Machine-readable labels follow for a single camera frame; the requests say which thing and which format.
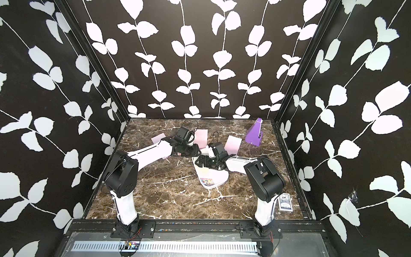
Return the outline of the white plastic storage box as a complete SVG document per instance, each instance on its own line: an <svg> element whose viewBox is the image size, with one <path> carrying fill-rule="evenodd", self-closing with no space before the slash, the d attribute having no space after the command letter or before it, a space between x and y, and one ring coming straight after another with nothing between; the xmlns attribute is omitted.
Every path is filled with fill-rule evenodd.
<svg viewBox="0 0 411 257"><path fill-rule="evenodd" d="M198 157L192 157L195 171L200 184L206 189L219 187L229 179L229 172L226 170L213 170L209 168L200 168L195 164Z"/></svg>

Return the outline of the pink-blue gradient sticker sheet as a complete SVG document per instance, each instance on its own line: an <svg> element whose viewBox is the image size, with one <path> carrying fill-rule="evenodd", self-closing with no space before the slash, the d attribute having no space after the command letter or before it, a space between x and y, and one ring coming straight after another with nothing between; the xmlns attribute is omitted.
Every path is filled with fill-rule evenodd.
<svg viewBox="0 0 411 257"><path fill-rule="evenodd" d="M229 155L237 155L241 142L241 138L229 136L225 143L224 149L228 152Z"/></svg>

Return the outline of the purple sticker sheet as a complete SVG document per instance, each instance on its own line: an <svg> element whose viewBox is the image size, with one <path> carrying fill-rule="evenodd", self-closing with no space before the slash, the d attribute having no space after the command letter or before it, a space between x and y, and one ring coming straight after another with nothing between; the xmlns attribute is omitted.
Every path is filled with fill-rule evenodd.
<svg viewBox="0 0 411 257"><path fill-rule="evenodd" d="M156 143L159 143L165 137L166 137L166 135L164 133L161 133L157 136L152 137L151 140L152 140L153 144L156 144Z"/></svg>

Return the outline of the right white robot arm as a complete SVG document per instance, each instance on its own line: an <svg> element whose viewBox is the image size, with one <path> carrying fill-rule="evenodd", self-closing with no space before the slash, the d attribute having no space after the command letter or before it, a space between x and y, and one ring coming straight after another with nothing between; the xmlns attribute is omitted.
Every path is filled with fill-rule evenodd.
<svg viewBox="0 0 411 257"><path fill-rule="evenodd" d="M274 210L277 197L286 186L274 163L266 156L239 157L220 154L215 156L200 155L192 158L195 171L201 185L212 189L223 185L229 178L229 172L247 175L254 194L258 198L254 219L262 226L274 221Z"/></svg>

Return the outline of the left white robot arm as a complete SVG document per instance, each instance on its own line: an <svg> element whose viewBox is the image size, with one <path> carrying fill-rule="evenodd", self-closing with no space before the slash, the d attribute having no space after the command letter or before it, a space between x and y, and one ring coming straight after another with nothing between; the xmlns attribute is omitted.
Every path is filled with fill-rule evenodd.
<svg viewBox="0 0 411 257"><path fill-rule="evenodd" d="M117 219L125 226L138 219L134 206L133 191L141 169L169 156L198 157L201 151L197 144L186 144L170 137L133 152L116 152L102 177L115 202Z"/></svg>

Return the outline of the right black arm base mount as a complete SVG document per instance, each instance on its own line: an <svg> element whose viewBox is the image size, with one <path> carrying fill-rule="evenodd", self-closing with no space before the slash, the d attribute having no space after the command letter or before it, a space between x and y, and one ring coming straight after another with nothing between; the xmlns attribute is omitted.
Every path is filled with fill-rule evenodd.
<svg viewBox="0 0 411 257"><path fill-rule="evenodd" d="M276 221L272 221L266 226L260 225L257 221L241 221L235 226L235 229L240 232L242 239L270 241L283 237Z"/></svg>

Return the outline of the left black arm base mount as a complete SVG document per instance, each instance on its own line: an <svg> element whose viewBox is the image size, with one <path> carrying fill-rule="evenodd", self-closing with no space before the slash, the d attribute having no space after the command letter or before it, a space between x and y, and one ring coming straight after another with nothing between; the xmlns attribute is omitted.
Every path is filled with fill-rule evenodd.
<svg viewBox="0 0 411 257"><path fill-rule="evenodd" d="M126 226L120 220L115 222L112 229L111 238L121 240L139 240L142 238L153 238L156 222L152 220L137 220Z"/></svg>

